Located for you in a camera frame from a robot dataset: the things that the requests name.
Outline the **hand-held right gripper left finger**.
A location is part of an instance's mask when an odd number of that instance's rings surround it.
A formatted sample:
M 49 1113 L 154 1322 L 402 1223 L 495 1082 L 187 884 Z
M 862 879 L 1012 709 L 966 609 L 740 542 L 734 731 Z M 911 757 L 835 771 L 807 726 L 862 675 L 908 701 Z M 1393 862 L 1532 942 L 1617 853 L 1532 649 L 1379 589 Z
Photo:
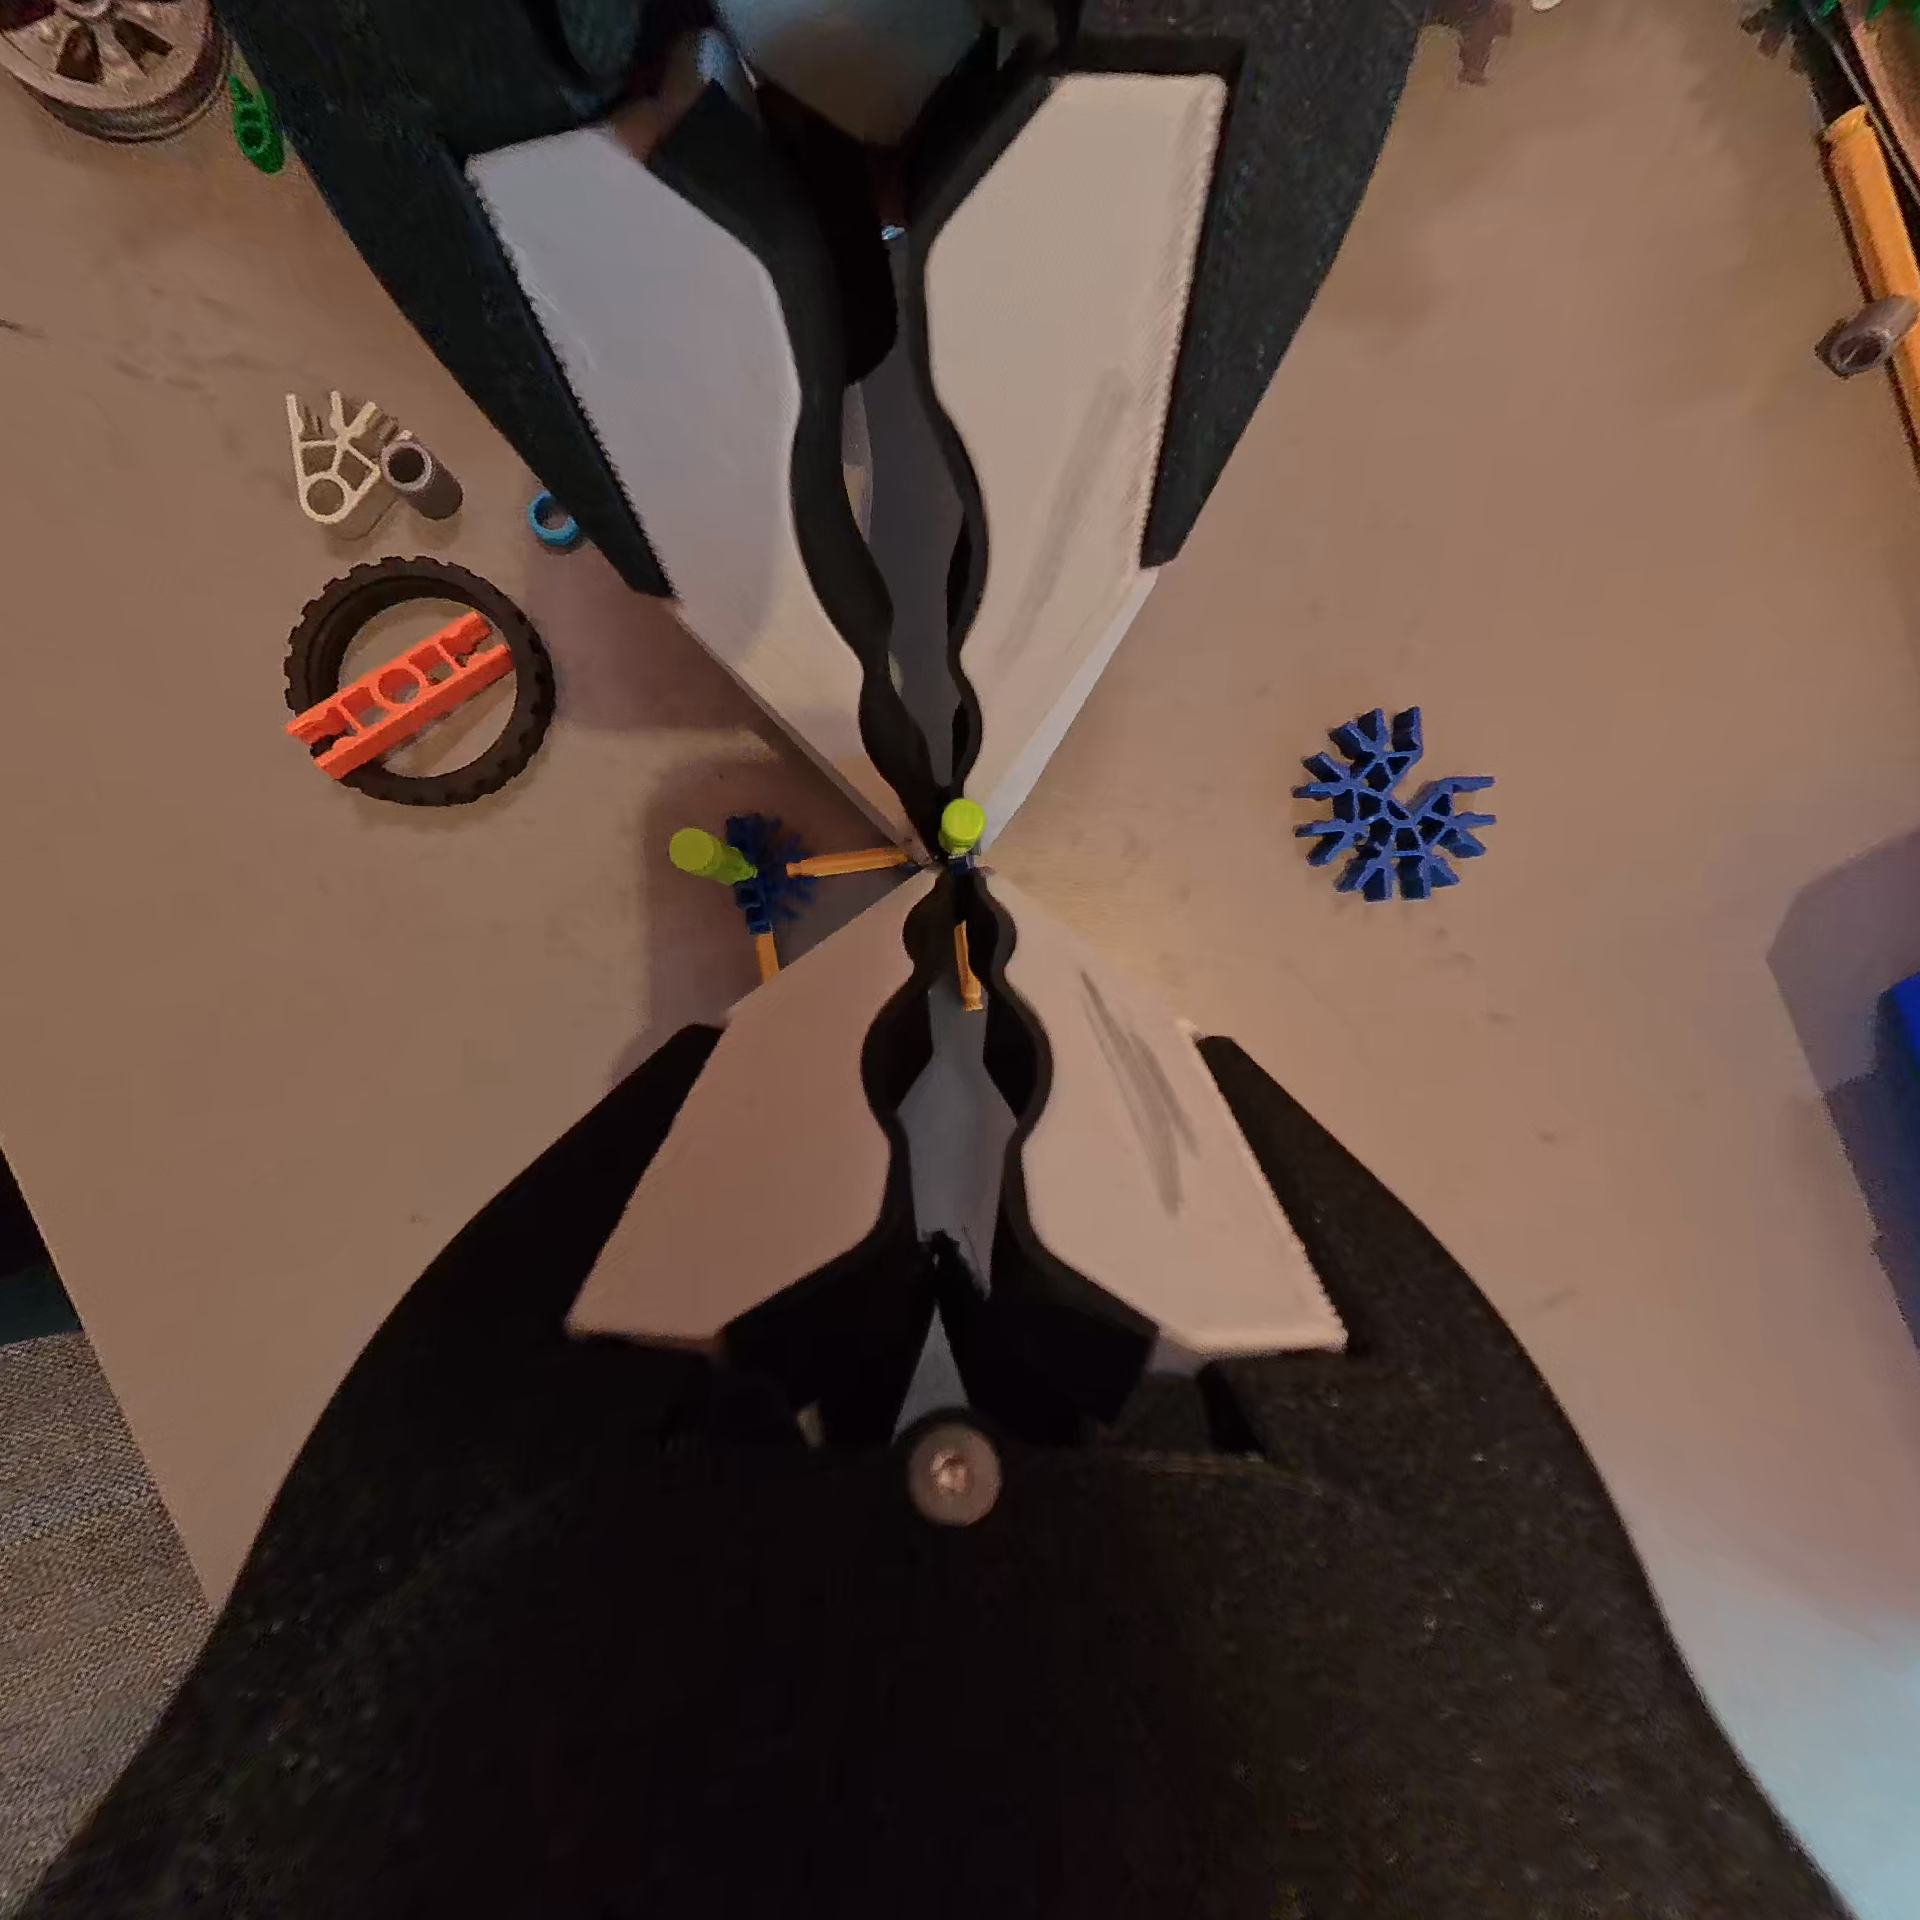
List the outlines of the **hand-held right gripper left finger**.
M 895 1148 L 862 1050 L 908 985 L 902 883 L 730 1013 L 568 1315 L 579 1337 L 708 1347 L 880 1223 Z

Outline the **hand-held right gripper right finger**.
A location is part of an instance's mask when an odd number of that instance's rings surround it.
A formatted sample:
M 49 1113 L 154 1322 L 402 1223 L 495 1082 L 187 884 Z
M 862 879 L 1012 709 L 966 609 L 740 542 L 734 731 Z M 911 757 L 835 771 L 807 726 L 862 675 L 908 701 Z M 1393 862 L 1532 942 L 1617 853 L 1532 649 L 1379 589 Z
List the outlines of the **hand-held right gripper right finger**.
M 1003 878 L 967 883 L 996 1175 L 984 1313 L 1023 1365 L 1342 1353 L 1195 1029 Z

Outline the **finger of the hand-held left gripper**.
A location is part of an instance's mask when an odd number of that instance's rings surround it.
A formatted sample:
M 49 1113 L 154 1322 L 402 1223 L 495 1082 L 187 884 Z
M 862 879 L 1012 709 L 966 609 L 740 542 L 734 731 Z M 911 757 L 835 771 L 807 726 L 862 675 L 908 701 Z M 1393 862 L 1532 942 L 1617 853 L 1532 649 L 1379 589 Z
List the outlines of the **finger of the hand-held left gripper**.
M 988 853 L 1159 579 L 1145 531 L 1231 85 L 1031 81 L 916 220 L 911 365 L 960 513 L 952 779 Z
M 682 627 L 891 839 L 930 778 L 843 468 L 848 340 L 818 220 L 704 83 L 466 163 Z

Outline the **pale grey wedge connector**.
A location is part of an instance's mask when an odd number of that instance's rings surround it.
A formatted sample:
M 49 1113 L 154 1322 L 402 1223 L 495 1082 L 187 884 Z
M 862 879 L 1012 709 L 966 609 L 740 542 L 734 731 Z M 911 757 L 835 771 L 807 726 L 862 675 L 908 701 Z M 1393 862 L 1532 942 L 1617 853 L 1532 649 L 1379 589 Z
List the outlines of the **pale grey wedge connector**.
M 288 391 L 284 412 L 303 514 L 339 540 L 371 535 L 394 505 L 382 455 L 398 422 L 372 399 L 352 399 L 339 391 L 328 395 L 326 409 Z

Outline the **blue double snowflake connector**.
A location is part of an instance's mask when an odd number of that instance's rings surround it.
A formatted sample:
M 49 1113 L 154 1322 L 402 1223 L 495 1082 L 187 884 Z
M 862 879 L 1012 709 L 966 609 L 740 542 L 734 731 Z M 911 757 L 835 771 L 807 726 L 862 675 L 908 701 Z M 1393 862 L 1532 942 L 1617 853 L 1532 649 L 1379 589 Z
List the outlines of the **blue double snowflake connector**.
M 1322 751 L 1304 757 L 1292 798 L 1312 805 L 1295 827 L 1310 869 L 1332 874 L 1335 890 L 1370 906 L 1424 902 L 1459 884 L 1459 867 L 1487 855 L 1484 831 L 1498 823 L 1476 798 L 1494 774 L 1441 774 L 1409 783 L 1424 765 L 1424 710 L 1372 709 L 1328 731 Z

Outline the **orange flat ladder connector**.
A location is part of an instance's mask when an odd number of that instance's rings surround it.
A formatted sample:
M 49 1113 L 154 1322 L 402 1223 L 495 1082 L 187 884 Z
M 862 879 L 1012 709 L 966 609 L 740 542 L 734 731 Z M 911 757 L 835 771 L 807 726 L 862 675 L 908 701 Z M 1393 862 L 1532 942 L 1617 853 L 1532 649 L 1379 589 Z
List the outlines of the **orange flat ladder connector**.
M 346 781 L 409 746 L 514 671 L 506 636 L 465 612 L 398 658 L 297 710 L 286 734 Z

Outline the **black rubber tyre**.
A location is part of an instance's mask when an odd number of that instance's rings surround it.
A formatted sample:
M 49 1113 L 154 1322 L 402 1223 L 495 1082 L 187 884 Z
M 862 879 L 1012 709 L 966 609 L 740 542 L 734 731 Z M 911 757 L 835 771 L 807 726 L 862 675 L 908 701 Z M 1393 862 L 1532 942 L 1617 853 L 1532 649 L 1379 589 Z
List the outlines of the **black rubber tyre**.
M 451 809 L 488 799 L 516 779 L 545 746 L 558 703 L 558 684 L 532 620 L 504 589 L 466 567 L 443 561 L 376 561 L 351 567 L 348 573 L 328 583 L 291 630 L 284 670 L 291 718 L 361 678 L 367 671 L 351 678 L 346 665 L 363 629 L 411 604 L 458 609 L 458 617 L 479 612 L 506 636 L 514 665 L 514 671 L 504 678 L 513 684 L 513 710 L 480 755 L 448 773 L 398 773 L 392 769 L 392 751 L 336 783 L 371 799 L 419 809 Z

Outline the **long yellow rod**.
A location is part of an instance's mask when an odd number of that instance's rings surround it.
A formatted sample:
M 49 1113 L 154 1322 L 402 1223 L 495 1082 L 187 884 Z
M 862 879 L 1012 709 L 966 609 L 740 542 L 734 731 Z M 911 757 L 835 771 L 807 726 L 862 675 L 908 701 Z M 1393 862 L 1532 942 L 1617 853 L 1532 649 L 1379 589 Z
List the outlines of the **long yellow rod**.
M 1863 297 L 1862 307 L 1871 299 L 1892 294 L 1908 294 L 1919 302 L 1913 237 L 1905 218 L 1903 196 L 1889 167 L 1882 132 L 1876 131 L 1871 109 L 1859 106 L 1825 125 L 1822 153 L 1831 193 L 1840 211 L 1848 246 L 1851 249 L 1857 266 Z M 1919 323 L 1906 337 L 1906 343 L 1895 351 L 1892 361 L 1883 371 L 1867 375 L 1883 375 L 1889 379 L 1899 402 L 1908 449 L 1915 452 Z

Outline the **grey clip connector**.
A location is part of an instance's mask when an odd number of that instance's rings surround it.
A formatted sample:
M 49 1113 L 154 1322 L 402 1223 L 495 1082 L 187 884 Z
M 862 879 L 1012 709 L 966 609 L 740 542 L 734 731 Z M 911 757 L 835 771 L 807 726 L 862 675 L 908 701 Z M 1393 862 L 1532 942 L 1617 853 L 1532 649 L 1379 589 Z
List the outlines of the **grey clip connector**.
M 1836 377 L 1862 377 L 1883 371 L 1919 323 L 1911 294 L 1887 294 L 1865 302 L 1855 316 L 1839 319 L 1816 343 L 1817 361 Z

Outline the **silver spoked wheel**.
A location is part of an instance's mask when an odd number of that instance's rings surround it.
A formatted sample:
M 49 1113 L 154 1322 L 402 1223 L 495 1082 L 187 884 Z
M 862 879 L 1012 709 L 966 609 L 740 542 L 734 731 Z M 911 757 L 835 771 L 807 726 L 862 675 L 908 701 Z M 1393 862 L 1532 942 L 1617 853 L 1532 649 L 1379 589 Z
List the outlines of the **silver spoked wheel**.
M 198 123 L 232 39 L 210 3 L 6 3 L 3 68 L 66 129 L 114 143 Z

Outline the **blue plastic bin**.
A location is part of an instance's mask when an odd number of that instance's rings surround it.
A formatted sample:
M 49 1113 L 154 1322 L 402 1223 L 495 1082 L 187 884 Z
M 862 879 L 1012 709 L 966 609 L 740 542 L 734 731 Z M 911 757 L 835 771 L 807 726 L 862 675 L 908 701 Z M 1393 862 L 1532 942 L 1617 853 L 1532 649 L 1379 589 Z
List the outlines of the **blue plastic bin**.
M 1905 1322 L 1919 1340 L 1919 977 L 1892 982 L 1876 1010 L 1879 1223 Z

